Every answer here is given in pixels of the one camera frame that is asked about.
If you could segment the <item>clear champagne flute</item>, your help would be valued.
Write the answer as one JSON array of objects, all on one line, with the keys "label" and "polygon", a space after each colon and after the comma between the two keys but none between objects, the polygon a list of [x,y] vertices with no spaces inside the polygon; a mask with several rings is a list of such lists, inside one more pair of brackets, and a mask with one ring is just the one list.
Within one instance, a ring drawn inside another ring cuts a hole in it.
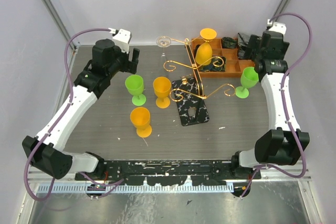
[{"label": "clear champagne flute", "polygon": [[160,36],[156,39],[156,44],[162,49],[160,56],[160,65],[162,66],[166,61],[166,48],[171,45],[171,38],[168,36]]}]

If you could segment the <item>gold wine glass rack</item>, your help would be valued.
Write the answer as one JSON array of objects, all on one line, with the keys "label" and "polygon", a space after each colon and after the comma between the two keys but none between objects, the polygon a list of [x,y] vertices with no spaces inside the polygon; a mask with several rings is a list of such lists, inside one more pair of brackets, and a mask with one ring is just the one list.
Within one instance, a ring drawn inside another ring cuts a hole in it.
[{"label": "gold wine glass rack", "polygon": [[199,66],[193,54],[192,41],[185,38],[183,41],[171,38],[171,42],[182,43],[186,49],[190,64],[186,65],[174,60],[167,60],[163,64],[163,68],[167,72],[173,72],[177,66],[183,66],[192,70],[190,77],[180,77],[179,80],[172,82],[172,91],[169,97],[176,103],[179,118],[182,126],[192,126],[209,121],[209,113],[205,104],[205,100],[214,95],[219,90],[223,90],[227,97],[235,96],[236,88],[225,83],[219,86],[212,93],[206,95],[202,78],[199,73]]}]

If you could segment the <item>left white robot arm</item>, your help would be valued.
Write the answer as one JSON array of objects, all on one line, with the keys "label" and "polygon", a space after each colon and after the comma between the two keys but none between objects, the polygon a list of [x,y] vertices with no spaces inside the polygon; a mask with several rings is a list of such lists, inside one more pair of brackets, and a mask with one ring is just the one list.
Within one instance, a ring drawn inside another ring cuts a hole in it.
[{"label": "left white robot arm", "polygon": [[122,51],[110,39],[95,43],[91,60],[74,81],[73,94],[35,137],[24,138],[22,145],[29,167],[34,167],[54,179],[79,172],[87,173],[93,180],[104,176],[106,165],[102,157],[92,152],[66,153],[64,148],[80,119],[110,86],[115,74],[136,73],[139,54],[137,48],[132,52]]}]

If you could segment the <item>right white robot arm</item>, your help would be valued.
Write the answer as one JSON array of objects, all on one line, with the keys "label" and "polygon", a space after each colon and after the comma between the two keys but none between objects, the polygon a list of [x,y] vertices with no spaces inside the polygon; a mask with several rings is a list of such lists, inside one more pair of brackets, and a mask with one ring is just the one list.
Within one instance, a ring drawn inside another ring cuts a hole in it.
[{"label": "right white robot arm", "polygon": [[289,94],[289,68],[284,60],[289,43],[284,33],[266,30],[262,36],[252,35],[245,54],[255,63],[246,67],[236,88],[236,96],[244,99],[249,90],[260,82],[266,96],[269,126],[254,148],[236,152],[232,156],[230,172],[241,179],[249,169],[295,165],[302,161],[302,177],[306,171],[305,149],[310,142],[309,133],[303,132],[296,120]]}]

